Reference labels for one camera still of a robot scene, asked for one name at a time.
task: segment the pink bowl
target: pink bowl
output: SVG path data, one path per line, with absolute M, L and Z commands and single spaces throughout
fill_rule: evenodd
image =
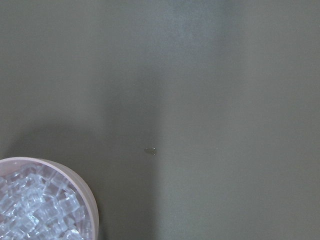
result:
M 80 196 L 82 197 L 87 208 L 92 227 L 92 240 L 98 239 L 99 228 L 99 214 L 98 207 L 94 195 L 92 194 L 86 182 L 70 168 L 45 159 L 32 158 L 32 157 L 10 157 L 0 160 L 0 176 L 13 173 L 20 169 L 21 166 L 29 163 L 38 163 L 49 166 L 65 176 L 70 183 L 75 187 Z

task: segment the pink container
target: pink container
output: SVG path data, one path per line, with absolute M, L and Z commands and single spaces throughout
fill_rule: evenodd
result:
M 70 168 L 45 159 L 32 157 L 10 157 L 0 160 L 0 176 L 5 176 L 18 171 L 21 166 L 29 163 L 38 163 L 51 167 L 65 176 L 81 195 L 87 208 L 92 227 L 92 240 L 98 239 L 99 214 L 97 203 L 86 182 Z

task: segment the transparent cube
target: transparent cube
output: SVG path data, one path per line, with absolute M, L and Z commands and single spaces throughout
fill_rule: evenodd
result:
M 66 194 L 66 198 L 59 201 L 59 206 L 64 216 L 74 212 L 80 207 L 75 194 Z

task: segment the cluster of ice cubes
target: cluster of ice cubes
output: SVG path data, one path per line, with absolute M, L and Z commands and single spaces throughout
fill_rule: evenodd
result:
M 85 203 L 61 173 L 28 163 L 0 176 L 1 240 L 91 240 L 91 234 Z

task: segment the gray tabletop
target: gray tabletop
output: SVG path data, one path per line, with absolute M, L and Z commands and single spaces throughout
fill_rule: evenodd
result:
M 317 240 L 319 10 L 1 1 L 0 156 L 80 174 L 101 240 Z

